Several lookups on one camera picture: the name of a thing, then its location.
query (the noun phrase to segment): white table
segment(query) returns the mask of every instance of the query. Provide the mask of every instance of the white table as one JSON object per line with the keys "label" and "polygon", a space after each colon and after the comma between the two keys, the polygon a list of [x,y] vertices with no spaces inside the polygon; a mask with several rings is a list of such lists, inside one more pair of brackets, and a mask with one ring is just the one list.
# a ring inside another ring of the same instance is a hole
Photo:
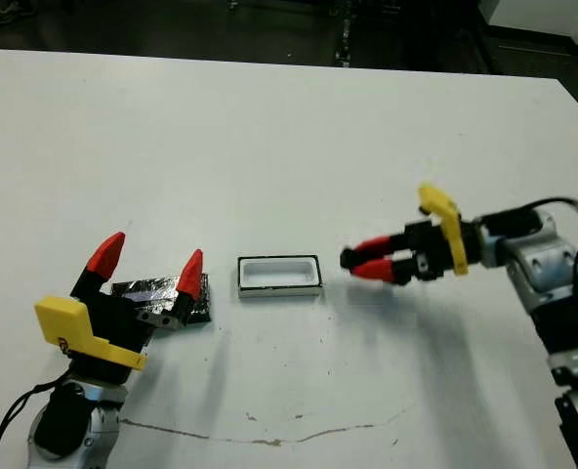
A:
{"label": "white table", "polygon": [[[33,303],[123,230],[116,281],[203,248],[214,320],[150,343],[122,416],[209,439],[122,425],[110,469],[571,466],[504,272],[398,289],[339,269],[417,218],[424,181],[469,218],[578,197],[578,106],[545,79],[0,52],[0,419],[67,363]],[[237,298],[239,255],[291,253],[319,256],[322,297]]]}

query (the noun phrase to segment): robotic arm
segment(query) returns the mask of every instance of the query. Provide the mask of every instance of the robotic arm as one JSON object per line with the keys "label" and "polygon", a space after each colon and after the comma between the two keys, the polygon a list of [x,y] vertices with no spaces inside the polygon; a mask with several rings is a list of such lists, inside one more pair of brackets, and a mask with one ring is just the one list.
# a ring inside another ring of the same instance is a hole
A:
{"label": "robotic arm", "polygon": [[[456,205],[442,192],[420,188],[420,211],[440,217],[406,225],[404,233],[381,236],[346,248],[341,267],[356,277],[397,285],[413,277],[432,281],[468,265],[505,267],[525,311],[549,353],[556,384],[568,387],[556,399],[560,430],[578,466],[578,251],[557,234],[554,219],[537,207],[562,202],[578,212],[578,201],[566,197],[540,200],[520,208],[461,219]],[[386,256],[409,251],[402,259]]]}
{"label": "robotic arm", "polygon": [[[175,280],[169,309],[150,313],[148,298],[139,294],[132,299],[100,292],[123,243],[124,234],[118,233],[98,248],[72,289],[74,299],[46,297],[35,305],[44,338],[71,362],[31,425],[29,468],[104,469],[118,436],[118,414],[127,396],[123,385],[132,369],[145,365],[142,348],[157,327],[184,327],[206,310],[200,250]],[[208,314],[202,320],[209,320]]]}

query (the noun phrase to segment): small rectangular container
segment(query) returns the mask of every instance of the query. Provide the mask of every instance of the small rectangular container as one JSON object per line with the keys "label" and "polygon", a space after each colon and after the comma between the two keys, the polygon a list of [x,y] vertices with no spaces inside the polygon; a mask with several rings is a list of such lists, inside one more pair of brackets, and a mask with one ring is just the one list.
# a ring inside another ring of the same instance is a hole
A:
{"label": "small rectangular container", "polygon": [[321,272],[315,255],[237,259],[239,297],[318,295]]}

